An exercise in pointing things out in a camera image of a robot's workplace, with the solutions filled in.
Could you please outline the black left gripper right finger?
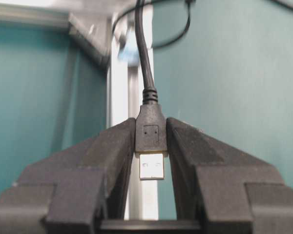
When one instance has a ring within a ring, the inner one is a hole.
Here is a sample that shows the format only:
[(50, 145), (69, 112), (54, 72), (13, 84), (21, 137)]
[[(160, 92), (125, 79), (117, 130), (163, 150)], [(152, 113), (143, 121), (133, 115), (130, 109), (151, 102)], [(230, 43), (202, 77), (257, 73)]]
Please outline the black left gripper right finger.
[(172, 117), (167, 143), (179, 219), (205, 234), (293, 234), (293, 188), (273, 165)]

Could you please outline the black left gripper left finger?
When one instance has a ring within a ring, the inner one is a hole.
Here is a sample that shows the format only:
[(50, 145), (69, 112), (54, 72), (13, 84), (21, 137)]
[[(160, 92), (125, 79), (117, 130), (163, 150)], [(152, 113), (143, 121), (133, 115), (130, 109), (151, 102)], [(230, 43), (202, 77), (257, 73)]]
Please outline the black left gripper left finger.
[(93, 234), (125, 214), (135, 119), (28, 165), (0, 195), (0, 234)]

